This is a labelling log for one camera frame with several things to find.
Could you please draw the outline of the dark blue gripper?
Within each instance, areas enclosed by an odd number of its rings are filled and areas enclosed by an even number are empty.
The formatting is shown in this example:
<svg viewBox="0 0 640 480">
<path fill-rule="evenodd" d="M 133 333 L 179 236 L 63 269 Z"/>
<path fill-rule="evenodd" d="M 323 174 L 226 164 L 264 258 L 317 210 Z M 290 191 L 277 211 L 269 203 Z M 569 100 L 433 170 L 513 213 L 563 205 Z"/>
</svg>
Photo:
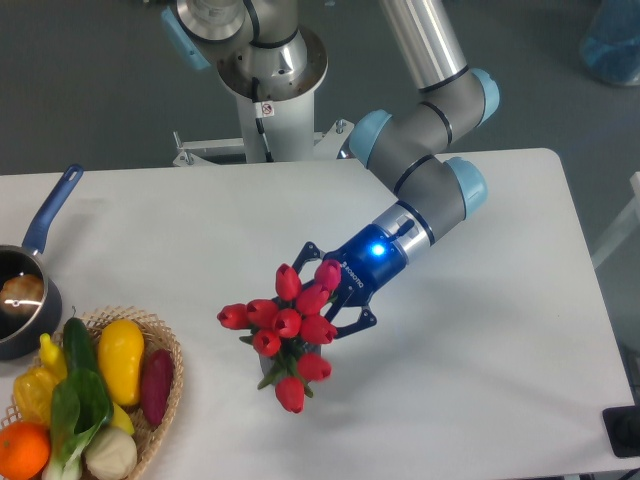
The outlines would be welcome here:
<svg viewBox="0 0 640 480">
<path fill-rule="evenodd" d="M 308 262 L 316 260 L 335 260 L 340 265 L 341 280 L 334 290 L 335 301 L 327 311 L 327 319 L 333 320 L 342 308 L 362 308 L 356 321 L 336 328 L 335 340 L 377 324 L 377 317 L 365 306 L 379 289 L 407 265 L 405 254 L 394 240 L 380 226 L 369 224 L 340 248 L 328 253 L 314 242 L 307 241 L 292 263 L 297 273 Z"/>
</svg>

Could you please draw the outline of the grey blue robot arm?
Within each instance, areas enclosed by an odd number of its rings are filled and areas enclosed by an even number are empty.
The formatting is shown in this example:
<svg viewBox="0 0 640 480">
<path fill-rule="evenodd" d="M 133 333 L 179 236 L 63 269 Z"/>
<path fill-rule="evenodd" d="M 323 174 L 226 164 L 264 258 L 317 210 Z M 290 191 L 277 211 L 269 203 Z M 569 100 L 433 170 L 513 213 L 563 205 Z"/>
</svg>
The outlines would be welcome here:
<svg viewBox="0 0 640 480">
<path fill-rule="evenodd" d="M 382 10 L 421 101 L 402 118 L 371 112 L 339 137 L 337 151 L 357 158 L 396 198 L 331 253 L 342 282 L 329 315 L 361 311 L 338 329 L 342 337 L 373 326 L 372 296 L 485 202 L 480 171 L 438 154 L 486 121 L 500 101 L 492 78 L 467 65 L 440 2 L 385 1 Z M 186 61 L 197 70 L 215 66 L 234 95 L 248 162 L 308 160 L 318 152 L 314 93 L 328 57 L 299 22 L 296 2 L 178 1 L 162 21 Z"/>
</svg>

